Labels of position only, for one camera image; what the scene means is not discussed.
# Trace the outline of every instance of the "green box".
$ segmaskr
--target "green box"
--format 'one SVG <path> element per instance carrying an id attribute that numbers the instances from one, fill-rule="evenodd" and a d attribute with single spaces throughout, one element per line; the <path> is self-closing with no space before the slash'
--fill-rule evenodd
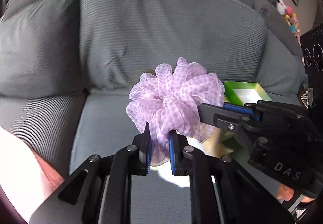
<path id="1" fill-rule="evenodd" d="M 257 103 L 258 100 L 272 101 L 265 90 L 257 83 L 226 81 L 223 83 L 225 95 L 232 104 Z"/>

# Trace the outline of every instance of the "pink fabric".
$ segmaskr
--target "pink fabric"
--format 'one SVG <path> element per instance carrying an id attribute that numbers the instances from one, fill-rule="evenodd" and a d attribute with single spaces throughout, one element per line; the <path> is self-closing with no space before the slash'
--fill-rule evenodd
<path id="1" fill-rule="evenodd" d="M 158 166 L 169 160 L 168 132 L 194 137 L 203 142 L 213 127 L 203 125 L 201 130 L 197 106 L 207 103 L 223 106 L 224 86 L 214 73 L 207 74 L 198 63 L 188 64 L 180 57 L 172 74 L 169 64 L 156 68 L 156 76 L 143 73 L 129 99 L 133 100 L 126 112 L 140 132 L 150 124 L 152 139 L 151 165 Z"/>
<path id="2" fill-rule="evenodd" d="M 1 127 L 0 170 L 0 185 L 26 222 L 64 181 L 59 173 L 23 141 Z"/>

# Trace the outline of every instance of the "spotted fabric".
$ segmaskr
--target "spotted fabric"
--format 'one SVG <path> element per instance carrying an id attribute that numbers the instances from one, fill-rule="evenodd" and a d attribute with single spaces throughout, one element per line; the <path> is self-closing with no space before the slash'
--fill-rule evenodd
<path id="1" fill-rule="evenodd" d="M 143 73 L 129 99 L 126 112 L 140 132 L 146 122 L 152 139 L 151 165 L 158 166 L 169 160 L 168 132 L 180 134 L 203 142 L 213 127 L 202 125 L 197 106 L 207 103 L 223 106 L 224 86 L 214 73 L 207 74 L 198 63 L 188 64 L 180 57 L 172 74 L 169 64 L 156 68 L 156 76 Z"/>

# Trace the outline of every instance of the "camera lens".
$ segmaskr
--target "camera lens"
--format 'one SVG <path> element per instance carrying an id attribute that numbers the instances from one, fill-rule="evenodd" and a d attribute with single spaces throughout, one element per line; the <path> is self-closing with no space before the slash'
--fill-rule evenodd
<path id="1" fill-rule="evenodd" d="M 304 58 L 305 58 L 305 62 L 307 64 L 307 66 L 311 66 L 312 64 L 312 57 L 311 57 L 311 53 L 309 52 L 309 49 L 306 48 L 304 51 Z"/>
<path id="2" fill-rule="evenodd" d="M 323 50 L 319 44 L 313 46 L 313 58 L 318 71 L 323 71 Z"/>

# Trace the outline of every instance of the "gray couch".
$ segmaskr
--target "gray couch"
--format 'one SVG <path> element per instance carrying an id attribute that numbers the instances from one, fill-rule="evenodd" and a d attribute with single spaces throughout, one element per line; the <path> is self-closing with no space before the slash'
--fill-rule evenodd
<path id="1" fill-rule="evenodd" d="M 0 126 L 63 177 L 132 141 L 127 95 L 158 64 L 182 56 L 293 104 L 307 79 L 273 0 L 4 0 L 4 8 Z M 188 189 L 155 172 L 133 185 L 132 223 L 190 221 Z"/>

